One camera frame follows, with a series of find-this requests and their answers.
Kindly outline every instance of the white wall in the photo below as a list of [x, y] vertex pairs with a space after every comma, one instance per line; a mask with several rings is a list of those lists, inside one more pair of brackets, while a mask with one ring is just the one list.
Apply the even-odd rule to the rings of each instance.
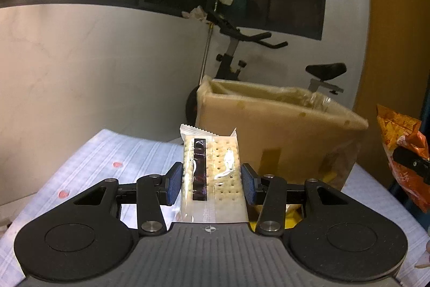
[[178, 137], [206, 32], [135, 9], [0, 9], [0, 204], [37, 191], [102, 128]]
[[[342, 61], [335, 99], [352, 107], [363, 66], [369, 0], [326, 0], [322, 41], [275, 33], [270, 50], [240, 43], [241, 79], [309, 85], [306, 65]], [[197, 84], [207, 26], [147, 11], [96, 5], [0, 9], [0, 204], [37, 191], [102, 128], [168, 141]], [[215, 30], [206, 72], [228, 38]]]
[[[240, 79], [274, 86], [307, 88], [312, 77], [305, 71], [307, 65], [345, 62], [348, 71], [330, 81], [344, 88], [345, 92], [330, 96], [352, 108], [365, 58], [368, 18], [369, 0], [326, 0], [321, 41], [274, 33], [267, 41], [279, 43], [287, 40], [289, 45], [273, 50], [253, 43], [239, 43], [234, 63], [239, 59], [248, 63], [240, 73]], [[218, 30], [214, 31], [206, 67], [207, 74], [216, 74], [216, 54], [224, 53], [228, 42], [228, 38], [220, 35]]]

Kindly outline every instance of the cracker package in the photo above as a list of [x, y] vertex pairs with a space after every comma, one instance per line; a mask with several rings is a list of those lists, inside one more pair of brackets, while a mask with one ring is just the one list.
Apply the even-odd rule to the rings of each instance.
[[181, 136], [184, 140], [181, 221], [248, 222], [236, 132], [218, 136], [182, 125]]
[[377, 110], [377, 121], [381, 129], [384, 150], [393, 176], [412, 201], [426, 212], [430, 208], [430, 185], [425, 184], [423, 178], [415, 171], [393, 160], [393, 151], [398, 146], [429, 159], [426, 137], [419, 131], [421, 121], [398, 114], [382, 105], [377, 105]]

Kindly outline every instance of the wall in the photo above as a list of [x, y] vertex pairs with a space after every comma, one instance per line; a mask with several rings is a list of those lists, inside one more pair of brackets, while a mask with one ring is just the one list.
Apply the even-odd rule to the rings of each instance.
[[0, 204], [36, 192], [102, 128], [178, 137], [206, 32], [134, 9], [0, 9]]
[[[307, 65], [345, 62], [348, 71], [331, 82], [343, 87], [345, 92], [332, 96], [341, 104], [352, 108], [360, 82], [368, 32], [369, 0], [326, 0], [322, 40], [274, 33], [267, 41], [279, 43], [287, 40], [282, 49], [268, 49], [254, 43], [240, 43], [235, 62], [245, 60], [248, 66], [240, 79], [274, 86], [308, 87], [311, 75]], [[244, 33], [261, 31], [247, 30]], [[224, 53], [229, 39], [217, 30], [210, 47], [206, 72], [214, 76], [218, 68], [215, 57]]]
[[355, 111], [369, 120], [358, 163], [392, 181], [376, 124], [376, 104], [419, 118], [430, 69], [430, 0], [371, 0], [366, 62]]
[[[345, 62], [335, 97], [353, 105], [369, 0], [326, 0], [322, 41], [275, 33], [279, 50], [240, 43], [242, 80], [308, 87], [306, 65]], [[197, 84], [207, 26], [142, 10], [95, 5], [0, 9], [0, 204], [37, 191], [102, 128], [168, 141]], [[228, 38], [216, 30], [207, 73]]]

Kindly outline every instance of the chip bag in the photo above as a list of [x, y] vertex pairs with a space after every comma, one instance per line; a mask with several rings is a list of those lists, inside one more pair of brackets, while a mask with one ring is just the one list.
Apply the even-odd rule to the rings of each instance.
[[405, 190], [414, 203], [423, 211], [430, 208], [430, 185], [412, 169], [393, 161], [393, 151], [403, 146], [417, 155], [429, 159], [426, 137], [419, 131], [421, 121], [377, 105], [377, 121], [381, 129], [382, 141], [388, 164], [394, 179]]

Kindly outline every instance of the red spot on tablecloth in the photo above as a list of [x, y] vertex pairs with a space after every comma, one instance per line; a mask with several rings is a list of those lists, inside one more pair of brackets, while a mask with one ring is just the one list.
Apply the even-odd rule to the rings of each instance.
[[69, 190], [61, 190], [58, 192], [58, 198], [66, 198], [69, 195]]

